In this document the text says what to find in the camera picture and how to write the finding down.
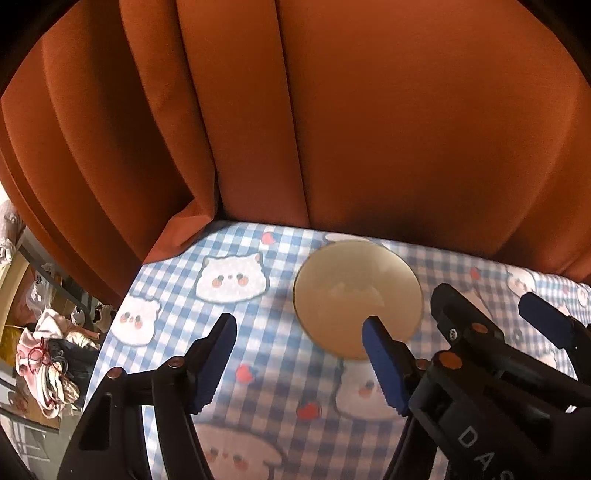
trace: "curtain fold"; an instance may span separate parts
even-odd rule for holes
[[[174,0],[120,0],[125,34],[154,121],[193,200],[167,223],[145,262],[185,250],[215,215],[215,165]]]

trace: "table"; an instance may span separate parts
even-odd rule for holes
[[[216,479],[381,479],[403,419],[385,404],[368,362],[324,352],[294,313],[297,271],[331,239],[339,236],[220,221],[185,253],[143,266],[106,338],[87,399],[109,368],[154,369],[184,354],[229,312],[238,322],[236,345],[213,402],[194,418]],[[429,306],[433,288],[447,282],[491,317],[510,345],[574,376],[566,353],[522,320],[517,304],[525,291],[535,291],[588,324],[588,286],[469,255],[370,240],[403,258],[421,284],[424,317],[408,342],[415,357],[430,359],[449,347]],[[144,429],[153,477],[165,478],[152,407],[145,407]],[[438,455],[431,478],[443,478],[445,466]]]

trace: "red string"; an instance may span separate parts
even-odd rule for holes
[[[29,367],[29,371],[31,372],[32,375],[35,375],[35,372],[33,372],[33,369],[31,368],[31,354],[33,352],[40,352],[41,353],[41,364],[45,365],[46,367],[52,367],[55,368],[55,370],[57,371],[57,373],[59,374],[60,378],[63,376],[63,372],[60,372],[54,365],[53,365],[53,361],[51,359],[51,355],[49,354],[49,350],[47,350],[46,347],[46,343],[45,343],[45,339],[43,337],[41,337],[41,342],[38,346],[35,346],[33,348],[31,348],[29,350],[29,353],[27,355],[27,365]],[[53,407],[55,401],[52,400],[51,398],[47,399],[47,404],[49,407]]]

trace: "orange curtain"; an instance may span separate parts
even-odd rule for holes
[[[178,254],[215,214],[215,168],[182,49],[171,36],[138,71],[117,2],[79,2],[2,97],[5,190],[55,260],[109,303],[142,262]]]
[[[110,303],[218,196],[591,278],[591,88],[517,0],[81,0],[0,113],[6,191]]]

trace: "pile of clothes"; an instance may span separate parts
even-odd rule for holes
[[[99,356],[99,334],[45,309],[17,346],[17,372],[43,414],[57,417],[68,404],[82,408]]]

